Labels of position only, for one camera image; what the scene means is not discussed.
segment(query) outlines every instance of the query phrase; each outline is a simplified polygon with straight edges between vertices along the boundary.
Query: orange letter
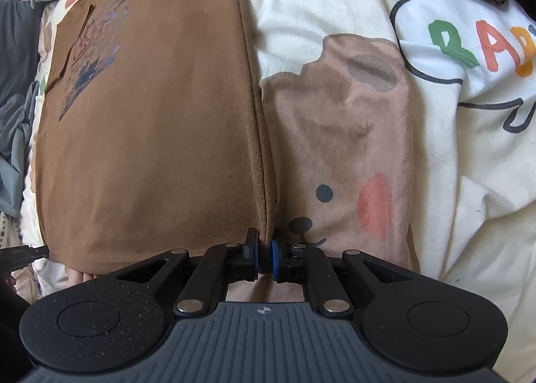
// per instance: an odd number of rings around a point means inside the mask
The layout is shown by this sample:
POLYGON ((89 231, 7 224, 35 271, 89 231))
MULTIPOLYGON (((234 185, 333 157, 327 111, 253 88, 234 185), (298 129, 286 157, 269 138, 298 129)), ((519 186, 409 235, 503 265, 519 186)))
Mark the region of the orange letter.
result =
POLYGON ((496 72, 499 70, 499 64, 495 58, 496 53, 501 53, 507 51, 514 64, 519 66, 521 64, 521 59, 517 54, 514 47, 506 41, 502 34, 497 31, 493 26, 491 26, 485 20, 479 20, 476 23, 476 33, 478 34, 478 39, 480 40, 480 45, 482 46, 482 51, 484 52, 484 58, 486 59, 486 66, 490 72, 496 72), (491 44, 489 41, 489 36, 493 37, 496 42, 491 44))
POLYGON ((510 32, 521 45, 525 56, 525 62, 516 69, 516 73, 522 77, 530 76, 532 75, 532 58, 536 56, 536 46, 532 41, 532 37, 522 26, 513 26, 510 28, 510 32))

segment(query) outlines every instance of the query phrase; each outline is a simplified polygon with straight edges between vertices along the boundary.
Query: bed sheet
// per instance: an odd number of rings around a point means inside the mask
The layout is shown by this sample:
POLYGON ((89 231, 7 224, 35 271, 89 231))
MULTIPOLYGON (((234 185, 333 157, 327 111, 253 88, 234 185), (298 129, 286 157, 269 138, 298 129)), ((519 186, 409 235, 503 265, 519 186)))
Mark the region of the bed sheet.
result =
MULTIPOLYGON (((72 6, 66 2, 50 5, 44 14, 50 28, 47 32, 44 21, 38 77, 43 87, 56 25, 72 6)), ((530 383, 536 378, 535 22, 514 0, 501 8, 480 0, 250 4, 263 79, 279 72, 299 75, 319 59, 330 34, 400 40, 413 93, 411 230, 421 272, 500 307, 510 331, 496 370, 509 381, 530 383)), ((288 164, 277 154, 279 143, 295 128, 278 113, 277 94, 263 91, 263 105, 280 188, 288 164)), ((41 90, 34 132, 42 100, 41 90)), ((30 145, 32 156, 35 133, 30 145)), ((294 164, 295 172, 314 161, 294 164)), ((21 212, 23 240, 41 243, 31 161, 21 212)), ((45 294, 66 280, 62 265, 40 261, 34 268, 45 294)))

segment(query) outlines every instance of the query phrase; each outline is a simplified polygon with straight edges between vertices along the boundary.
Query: ribbed gray surface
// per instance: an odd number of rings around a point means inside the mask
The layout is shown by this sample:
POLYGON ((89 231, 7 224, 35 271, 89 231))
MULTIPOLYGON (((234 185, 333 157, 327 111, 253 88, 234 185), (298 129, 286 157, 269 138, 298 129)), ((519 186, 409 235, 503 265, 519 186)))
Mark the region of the ribbed gray surface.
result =
POLYGON ((424 377, 372 354, 347 321, 307 303, 220 303, 176 324, 165 343, 130 368, 102 376, 38 369, 25 383, 504 383, 489 370, 424 377))

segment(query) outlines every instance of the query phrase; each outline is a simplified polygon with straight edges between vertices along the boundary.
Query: speech bubble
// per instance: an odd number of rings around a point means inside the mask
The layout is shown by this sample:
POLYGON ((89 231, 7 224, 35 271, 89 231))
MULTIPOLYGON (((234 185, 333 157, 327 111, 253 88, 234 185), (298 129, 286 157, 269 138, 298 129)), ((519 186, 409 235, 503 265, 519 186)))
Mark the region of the speech bubble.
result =
POLYGON ((503 129, 524 131, 536 110, 536 27, 515 0, 400 0, 390 14, 406 68, 463 85, 460 106, 512 109, 503 129))

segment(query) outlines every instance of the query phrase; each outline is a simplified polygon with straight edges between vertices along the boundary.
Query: black dot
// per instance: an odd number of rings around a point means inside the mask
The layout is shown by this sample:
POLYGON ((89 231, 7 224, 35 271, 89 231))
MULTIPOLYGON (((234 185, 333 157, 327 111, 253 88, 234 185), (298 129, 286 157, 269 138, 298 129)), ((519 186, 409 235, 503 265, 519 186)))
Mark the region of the black dot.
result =
POLYGON ((319 185, 316 189, 316 198, 319 202, 328 203, 333 199, 333 189, 329 185, 319 185))
POLYGON ((294 218, 294 220, 291 220, 288 224, 289 231, 296 235, 303 235, 311 230, 312 227, 313 221, 309 217, 294 218))

